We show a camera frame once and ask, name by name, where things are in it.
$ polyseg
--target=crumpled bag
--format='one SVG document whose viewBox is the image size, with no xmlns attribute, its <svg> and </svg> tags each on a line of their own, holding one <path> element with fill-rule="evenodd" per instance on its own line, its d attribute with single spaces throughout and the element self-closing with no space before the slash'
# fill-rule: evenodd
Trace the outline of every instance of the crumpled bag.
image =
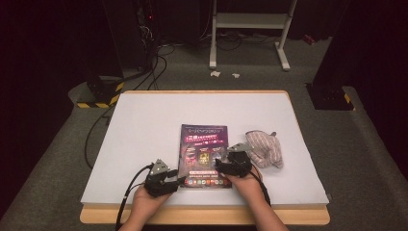
<svg viewBox="0 0 408 231">
<path fill-rule="evenodd" d="M 245 136 L 252 146 L 246 153 L 257 167 L 283 166 L 281 146 L 275 132 L 269 135 L 263 131 L 250 131 Z"/>
</svg>

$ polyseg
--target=gray carpet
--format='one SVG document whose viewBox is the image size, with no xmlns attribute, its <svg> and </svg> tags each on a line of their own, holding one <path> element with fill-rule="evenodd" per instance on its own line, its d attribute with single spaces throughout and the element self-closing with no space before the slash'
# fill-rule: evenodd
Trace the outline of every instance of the gray carpet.
<svg viewBox="0 0 408 231">
<path fill-rule="evenodd" d="M 303 138 L 319 178 L 332 199 L 331 221 L 324 226 L 289 226 L 291 230 L 408 230 L 408 183 L 398 171 L 368 118 L 358 94 L 350 95 L 356 111 L 316 111 L 305 83 L 311 83 L 329 40 L 313 46 L 288 40 L 285 51 L 291 71 L 284 72 L 271 43 L 242 44 L 238 49 L 217 53 L 219 77 L 211 77 L 209 48 L 167 46 L 160 50 L 167 68 L 158 80 L 159 90 L 286 90 L 293 102 Z M 220 42 L 224 48 L 236 43 Z M 164 68 L 159 60 L 156 75 Z M 234 78 L 233 73 L 240 74 Z M 131 90 L 142 78 L 126 82 Z M 146 90 L 151 79 L 140 90 Z M 73 102 L 85 84 L 69 93 Z M 33 170 L 0 230 L 114 230 L 112 224 L 83 224 L 79 220 L 82 193 L 90 169 L 84 146 L 92 124 L 104 109 L 73 107 L 70 118 Z M 107 131 L 99 121 L 89 139 L 90 162 Z M 222 227 L 255 230 L 252 226 Z M 219 226 L 146 226 L 145 230 L 218 230 Z"/>
</svg>

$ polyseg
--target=white metal stand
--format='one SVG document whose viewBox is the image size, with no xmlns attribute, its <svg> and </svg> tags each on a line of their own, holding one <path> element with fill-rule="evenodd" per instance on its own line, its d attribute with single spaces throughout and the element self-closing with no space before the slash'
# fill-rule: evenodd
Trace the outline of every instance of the white metal stand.
<svg viewBox="0 0 408 231">
<path fill-rule="evenodd" d="M 288 13 L 217 13 L 217 0 L 214 0 L 213 31 L 211 37 L 210 68 L 217 67 L 217 28 L 281 29 L 280 41 L 275 42 L 276 51 L 285 71 L 291 68 L 283 46 L 291 26 L 297 0 L 292 0 Z"/>
</svg>

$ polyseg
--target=table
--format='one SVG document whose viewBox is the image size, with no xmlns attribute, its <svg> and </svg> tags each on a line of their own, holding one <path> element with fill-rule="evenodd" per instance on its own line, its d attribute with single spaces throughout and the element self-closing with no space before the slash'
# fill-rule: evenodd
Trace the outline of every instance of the table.
<svg viewBox="0 0 408 231">
<path fill-rule="evenodd" d="M 283 46 L 291 26 L 297 0 L 292 0 L 288 13 L 218 13 L 217 0 L 213 7 L 213 27 L 210 50 L 210 68 L 217 67 L 217 28 L 281 29 L 280 41 L 275 42 L 283 70 L 289 71 L 288 59 Z"/>
<path fill-rule="evenodd" d="M 208 116 L 208 112 L 214 111 L 212 107 L 219 109 L 217 116 Z M 249 107 L 263 108 L 264 113 L 253 115 Z M 121 197 L 131 178 L 149 161 L 163 157 L 168 166 L 177 168 L 181 121 L 228 125 L 229 141 L 237 143 L 242 131 L 249 128 L 270 130 L 270 120 L 277 123 L 274 126 L 281 138 L 285 162 L 282 170 L 261 169 L 267 186 L 279 186 L 268 188 L 272 208 L 286 224 L 327 224 L 328 199 L 302 143 L 290 98 L 282 90 L 138 90 L 121 94 L 81 200 L 84 203 L 81 221 L 115 223 Z M 143 154 L 137 155 L 135 147 Z M 122 221 L 129 216 L 131 201 L 130 196 Z M 148 223 L 236 225 L 253 224 L 254 220 L 234 189 L 179 190 Z"/>
</svg>

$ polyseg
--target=person's right hand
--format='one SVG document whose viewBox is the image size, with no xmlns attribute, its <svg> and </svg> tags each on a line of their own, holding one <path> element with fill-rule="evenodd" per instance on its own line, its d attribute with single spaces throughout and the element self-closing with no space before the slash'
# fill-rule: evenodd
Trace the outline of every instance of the person's right hand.
<svg viewBox="0 0 408 231">
<path fill-rule="evenodd" d="M 261 173 L 255 167 L 252 167 L 251 171 L 262 180 Z M 248 173 L 243 178 L 226 174 L 225 176 L 232 182 L 232 184 L 237 188 L 240 195 L 248 203 L 254 201 L 259 202 L 259 200 L 265 201 L 261 186 L 252 174 Z"/>
</svg>

